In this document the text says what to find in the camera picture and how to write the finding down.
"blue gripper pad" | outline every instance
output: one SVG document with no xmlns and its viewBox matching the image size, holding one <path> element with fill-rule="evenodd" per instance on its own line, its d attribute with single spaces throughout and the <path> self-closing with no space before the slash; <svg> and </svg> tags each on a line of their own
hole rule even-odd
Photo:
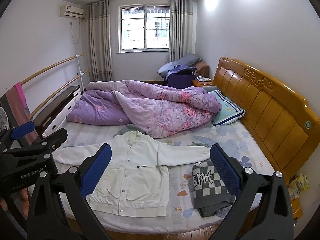
<svg viewBox="0 0 320 240">
<path fill-rule="evenodd" d="M 215 144 L 212 145 L 210 150 L 211 161 L 227 190 L 238 198 L 241 194 L 241 180 L 222 151 L 221 147 L 217 147 Z"/>
<path fill-rule="evenodd" d="M 11 132 L 11 139 L 17 140 L 27 135 L 28 133 L 31 133 L 34 129 L 35 129 L 35 124 L 32 121 L 27 122 L 17 128 L 13 128 Z"/>
<path fill-rule="evenodd" d="M 102 174 L 107 168 L 111 160 L 111 147 L 108 144 L 103 144 L 98 152 L 93 157 L 95 158 L 91 163 L 90 167 L 86 170 L 81 180 L 80 193 L 82 197 L 86 197 L 89 194 L 92 194 L 96 188 Z"/>
</svg>

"electric fan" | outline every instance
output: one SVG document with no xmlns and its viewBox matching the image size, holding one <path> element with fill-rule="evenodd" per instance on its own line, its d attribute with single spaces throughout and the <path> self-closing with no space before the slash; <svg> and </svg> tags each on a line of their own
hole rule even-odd
<svg viewBox="0 0 320 240">
<path fill-rule="evenodd" d="M 9 121 L 7 114 L 3 110 L 3 108 L 0 107 L 0 131 L 8 129 L 9 128 Z"/>
</svg>

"white drawer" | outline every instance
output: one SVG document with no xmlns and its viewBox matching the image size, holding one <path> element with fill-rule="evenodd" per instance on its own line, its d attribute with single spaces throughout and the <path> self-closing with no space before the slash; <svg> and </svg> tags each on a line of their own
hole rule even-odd
<svg viewBox="0 0 320 240">
<path fill-rule="evenodd" d="M 75 97 L 75 100 L 78 101 L 78 100 L 81 98 L 81 91 L 80 91 L 80 89 L 76 90 L 76 91 L 73 93 L 73 96 Z"/>
<path fill-rule="evenodd" d="M 71 101 L 57 115 L 57 117 L 51 122 L 51 124 L 44 131 L 42 136 L 47 137 L 48 135 L 52 134 L 56 130 L 60 129 L 62 123 L 67 119 L 68 114 L 72 111 L 75 104 L 76 104 L 76 99 L 72 98 Z"/>
</svg>

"curtain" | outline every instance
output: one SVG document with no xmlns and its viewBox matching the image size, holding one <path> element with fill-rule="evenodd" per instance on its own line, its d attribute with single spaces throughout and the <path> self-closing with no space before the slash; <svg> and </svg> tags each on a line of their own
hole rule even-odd
<svg viewBox="0 0 320 240">
<path fill-rule="evenodd" d="M 192 51 L 192 0 L 172 0 L 170 14 L 170 61 Z"/>
<path fill-rule="evenodd" d="M 84 60 L 90 81 L 113 81 L 109 0 L 85 6 L 83 33 Z"/>
</svg>

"jacket sleeve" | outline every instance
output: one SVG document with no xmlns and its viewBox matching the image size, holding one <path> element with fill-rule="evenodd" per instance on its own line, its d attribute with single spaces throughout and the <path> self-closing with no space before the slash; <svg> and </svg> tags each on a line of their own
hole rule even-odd
<svg viewBox="0 0 320 240">
<path fill-rule="evenodd" d="M 158 144 L 158 165 L 177 166 L 210 159 L 210 148 L 205 146 L 171 146 Z"/>
<path fill-rule="evenodd" d="M 53 158 L 59 163 L 80 165 L 85 158 L 94 156 L 102 145 L 103 143 L 97 143 L 87 146 L 57 149 L 53 152 Z"/>
</svg>

